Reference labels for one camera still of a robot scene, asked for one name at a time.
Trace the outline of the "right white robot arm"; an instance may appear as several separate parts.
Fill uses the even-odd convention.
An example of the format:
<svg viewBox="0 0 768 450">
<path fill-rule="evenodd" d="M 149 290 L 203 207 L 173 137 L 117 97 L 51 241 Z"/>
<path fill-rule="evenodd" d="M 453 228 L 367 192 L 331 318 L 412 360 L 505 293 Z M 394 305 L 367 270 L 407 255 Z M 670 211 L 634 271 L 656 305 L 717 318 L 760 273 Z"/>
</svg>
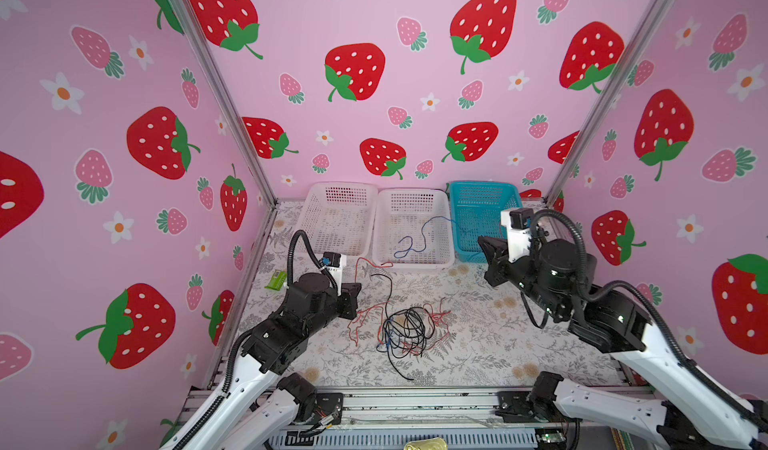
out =
<svg viewBox="0 0 768 450">
<path fill-rule="evenodd" d="M 657 392 L 638 399 L 541 372 L 525 399 L 497 410 L 505 420 L 590 421 L 658 449 L 764 449 L 767 404 L 712 379 L 675 340 L 655 306 L 633 285 L 594 284 L 597 260 L 565 215 L 550 209 L 501 212 L 503 238 L 481 236 L 486 282 L 512 284 L 525 307 L 543 311 L 535 327 L 567 323 L 571 334 L 628 366 Z"/>
</svg>

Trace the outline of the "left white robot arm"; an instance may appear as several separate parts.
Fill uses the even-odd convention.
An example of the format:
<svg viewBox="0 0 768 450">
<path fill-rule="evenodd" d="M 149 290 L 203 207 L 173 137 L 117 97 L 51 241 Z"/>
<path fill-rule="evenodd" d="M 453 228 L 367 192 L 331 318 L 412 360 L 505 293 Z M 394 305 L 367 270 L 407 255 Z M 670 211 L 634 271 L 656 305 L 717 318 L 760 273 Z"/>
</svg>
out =
<svg viewBox="0 0 768 450">
<path fill-rule="evenodd" d="M 345 256 L 307 251 L 316 270 L 293 274 L 296 231 L 286 264 L 287 290 L 278 309 L 234 342 L 224 377 L 203 405 L 166 443 L 167 449 L 262 449 L 291 423 L 312 419 L 316 388 L 286 370 L 308 348 L 310 338 L 337 319 L 352 321 L 361 285 L 342 280 Z"/>
</svg>

